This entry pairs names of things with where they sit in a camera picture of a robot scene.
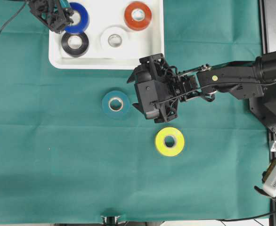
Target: white tray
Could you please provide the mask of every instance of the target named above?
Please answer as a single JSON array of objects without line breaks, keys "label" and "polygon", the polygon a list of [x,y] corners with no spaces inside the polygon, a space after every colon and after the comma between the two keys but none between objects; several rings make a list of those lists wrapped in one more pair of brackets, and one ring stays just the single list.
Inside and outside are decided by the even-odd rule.
[{"label": "white tray", "polygon": [[[164,54],[163,0],[143,0],[152,11],[151,24],[143,31],[133,31],[124,22],[124,11],[132,0],[69,0],[82,4],[89,13],[86,30],[88,52],[73,58],[61,47],[63,34],[49,32],[49,61],[59,69],[134,69],[139,59],[152,54]],[[128,32],[130,48],[126,54],[111,56],[100,44],[105,29],[118,26]]]}]

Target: orange tape roll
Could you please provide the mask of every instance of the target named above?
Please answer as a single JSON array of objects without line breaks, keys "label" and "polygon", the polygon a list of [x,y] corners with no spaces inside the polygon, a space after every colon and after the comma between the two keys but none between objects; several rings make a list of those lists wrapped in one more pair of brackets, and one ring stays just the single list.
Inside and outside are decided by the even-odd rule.
[{"label": "orange tape roll", "polygon": [[140,1],[132,2],[125,9],[125,24],[135,31],[146,29],[152,20],[152,11],[150,8]]}]

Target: electrical tape roll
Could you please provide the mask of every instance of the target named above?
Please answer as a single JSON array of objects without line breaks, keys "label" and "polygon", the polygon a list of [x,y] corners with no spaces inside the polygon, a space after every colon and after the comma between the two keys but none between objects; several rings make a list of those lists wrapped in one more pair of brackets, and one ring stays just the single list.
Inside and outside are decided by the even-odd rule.
[{"label": "electrical tape roll", "polygon": [[[168,147],[166,145],[166,137],[172,137],[174,139],[174,145],[172,147]],[[155,138],[155,146],[160,154],[168,157],[174,157],[183,151],[185,139],[180,130],[174,127],[166,127],[157,133]]]},{"label": "electrical tape roll", "polygon": [[132,30],[141,31],[146,29],[152,20],[151,9],[140,1],[132,2],[124,12],[125,24]]},{"label": "electrical tape roll", "polygon": [[79,13],[81,18],[80,18],[80,21],[78,24],[73,24],[73,25],[67,26],[65,28],[65,31],[70,34],[81,34],[81,33],[85,32],[85,30],[87,30],[87,28],[88,28],[89,14],[88,14],[86,8],[77,2],[71,2],[70,6],[74,11]]},{"label": "electrical tape roll", "polygon": [[[81,45],[78,48],[72,48],[69,45],[70,38],[74,36],[79,37],[81,39]],[[81,34],[65,33],[62,37],[61,43],[62,43],[63,50],[72,57],[81,57],[89,49],[89,39],[85,33],[81,33]]]},{"label": "electrical tape roll", "polygon": [[113,53],[114,57],[118,57],[128,51],[129,36],[120,27],[110,27],[101,34],[100,44],[106,53]]},{"label": "electrical tape roll", "polygon": [[[121,107],[118,109],[113,109],[111,103],[113,101],[118,101]],[[130,109],[130,100],[124,93],[120,91],[111,91],[107,93],[102,99],[102,109],[104,113],[113,119],[123,119]]]}]

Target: yellow dot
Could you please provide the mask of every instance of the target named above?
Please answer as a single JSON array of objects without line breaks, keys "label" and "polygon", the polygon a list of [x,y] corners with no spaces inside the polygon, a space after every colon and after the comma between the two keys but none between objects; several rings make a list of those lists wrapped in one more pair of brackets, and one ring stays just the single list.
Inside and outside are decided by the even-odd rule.
[{"label": "yellow dot", "polygon": [[218,78],[218,76],[214,75],[214,76],[212,77],[212,80],[213,80],[213,81],[217,81],[217,80],[219,80],[219,78]]}]

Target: wire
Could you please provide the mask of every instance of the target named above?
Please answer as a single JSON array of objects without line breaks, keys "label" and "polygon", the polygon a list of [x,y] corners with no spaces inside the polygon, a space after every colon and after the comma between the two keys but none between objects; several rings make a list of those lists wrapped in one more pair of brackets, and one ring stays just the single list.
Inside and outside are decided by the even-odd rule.
[{"label": "wire", "polygon": [[219,220],[224,226],[227,226],[223,221]]},{"label": "wire", "polygon": [[24,9],[24,7],[26,6],[26,4],[27,4],[27,0],[21,6],[21,8],[8,21],[6,21],[5,24],[3,24],[3,26],[0,29],[0,34],[4,30],[4,28],[22,11],[22,9]]},{"label": "wire", "polygon": [[255,222],[257,222],[259,225],[264,226],[262,223],[260,223],[259,221],[257,221],[256,219],[253,219]]},{"label": "wire", "polygon": [[256,83],[256,82],[218,82],[218,83],[212,83],[212,84],[208,84],[208,85],[205,85],[205,86],[201,86],[201,87],[195,88],[195,89],[193,89],[193,90],[191,90],[189,92],[186,92],[184,94],[181,94],[181,95],[178,95],[178,96],[175,96],[175,97],[172,97],[172,98],[160,101],[160,102],[154,102],[154,103],[155,104],[163,104],[165,102],[171,101],[173,99],[177,99],[179,97],[182,97],[182,96],[188,95],[190,93],[193,93],[193,92],[195,92],[195,91],[197,91],[199,89],[204,89],[204,88],[207,88],[207,87],[210,87],[210,86],[216,86],[216,85],[239,85],[239,84],[249,84],[249,85],[257,85],[257,86],[272,86],[272,85],[276,84],[276,81],[272,82],[272,83],[266,83],[266,84]]},{"label": "wire", "polygon": [[240,219],[221,220],[221,221],[224,221],[224,222],[232,222],[232,221],[242,221],[242,220],[254,220],[254,219],[257,219],[257,218],[262,218],[262,217],[270,216],[270,215],[274,215],[274,214],[276,214],[276,210],[273,211],[273,212],[261,214],[261,215],[254,216],[254,217],[250,217],[250,218],[240,218]]}]

